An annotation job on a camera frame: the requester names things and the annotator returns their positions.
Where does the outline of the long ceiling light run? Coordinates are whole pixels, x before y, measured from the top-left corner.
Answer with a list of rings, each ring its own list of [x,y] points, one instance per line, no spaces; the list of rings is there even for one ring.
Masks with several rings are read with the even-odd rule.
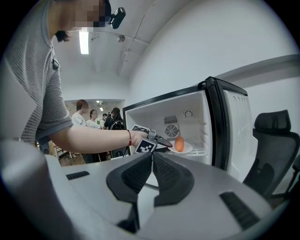
[[[79,44],[81,54],[89,54],[89,33],[85,31],[79,32]]]

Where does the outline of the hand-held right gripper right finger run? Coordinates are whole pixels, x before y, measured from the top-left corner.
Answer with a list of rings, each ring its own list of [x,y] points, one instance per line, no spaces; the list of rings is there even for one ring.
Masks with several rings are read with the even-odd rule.
[[[140,229],[146,240],[254,240],[278,213],[225,171],[164,153],[153,154],[159,194]]]

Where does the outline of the person's left hand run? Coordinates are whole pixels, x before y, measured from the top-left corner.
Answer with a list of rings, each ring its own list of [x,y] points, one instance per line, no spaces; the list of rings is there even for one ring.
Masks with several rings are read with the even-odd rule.
[[[131,145],[137,147],[142,138],[147,138],[148,134],[142,131],[130,131]]]

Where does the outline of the white round plate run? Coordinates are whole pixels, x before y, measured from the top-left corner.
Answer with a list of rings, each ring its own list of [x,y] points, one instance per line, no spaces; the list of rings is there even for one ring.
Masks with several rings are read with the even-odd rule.
[[[184,142],[184,150],[182,152],[177,152],[175,149],[175,141],[171,141],[172,147],[168,147],[168,149],[174,154],[188,154],[193,150],[193,146],[187,142]]]

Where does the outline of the black office chair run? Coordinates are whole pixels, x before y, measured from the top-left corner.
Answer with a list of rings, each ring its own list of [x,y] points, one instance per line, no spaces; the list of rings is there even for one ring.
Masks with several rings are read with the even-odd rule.
[[[259,114],[253,136],[258,140],[255,161],[243,181],[265,199],[286,175],[300,148],[300,135],[291,131],[287,110]]]

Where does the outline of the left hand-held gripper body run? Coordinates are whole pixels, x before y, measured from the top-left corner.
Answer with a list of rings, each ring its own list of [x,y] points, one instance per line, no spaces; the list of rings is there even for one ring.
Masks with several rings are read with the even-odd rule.
[[[142,138],[135,148],[134,154],[137,153],[152,153],[157,147],[156,131],[147,127],[134,125],[132,131],[140,131],[147,134],[146,138]]]

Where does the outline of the black mini fridge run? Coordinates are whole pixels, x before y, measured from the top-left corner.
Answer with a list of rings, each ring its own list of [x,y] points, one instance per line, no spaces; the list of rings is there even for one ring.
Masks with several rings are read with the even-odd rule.
[[[150,128],[169,142],[183,137],[193,150],[182,156],[220,168],[240,182],[255,161],[258,141],[248,94],[215,77],[126,106],[123,116],[128,129]]]

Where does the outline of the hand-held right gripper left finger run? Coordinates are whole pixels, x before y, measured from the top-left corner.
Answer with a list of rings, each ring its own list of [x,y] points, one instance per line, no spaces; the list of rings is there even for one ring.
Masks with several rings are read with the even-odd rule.
[[[131,233],[140,230],[138,195],[152,171],[152,154],[62,168],[69,183],[103,219]]]

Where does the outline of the orange carrot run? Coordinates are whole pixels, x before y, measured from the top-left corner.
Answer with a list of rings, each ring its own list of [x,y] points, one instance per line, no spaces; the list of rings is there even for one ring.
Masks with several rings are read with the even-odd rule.
[[[176,137],[175,139],[175,149],[177,152],[182,152],[184,150],[184,139],[181,136]]]

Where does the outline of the person's left forearm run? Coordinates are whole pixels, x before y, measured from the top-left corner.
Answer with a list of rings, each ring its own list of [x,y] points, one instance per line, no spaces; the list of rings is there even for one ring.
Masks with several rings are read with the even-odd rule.
[[[71,126],[49,136],[60,148],[83,154],[107,152],[131,144],[128,130],[101,130]]]

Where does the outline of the person's grey striped shirt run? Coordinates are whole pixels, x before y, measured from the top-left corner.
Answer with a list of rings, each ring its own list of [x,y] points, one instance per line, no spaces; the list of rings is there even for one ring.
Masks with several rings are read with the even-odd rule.
[[[72,126],[48,33],[49,0],[25,16],[0,60],[0,138],[44,145]]]

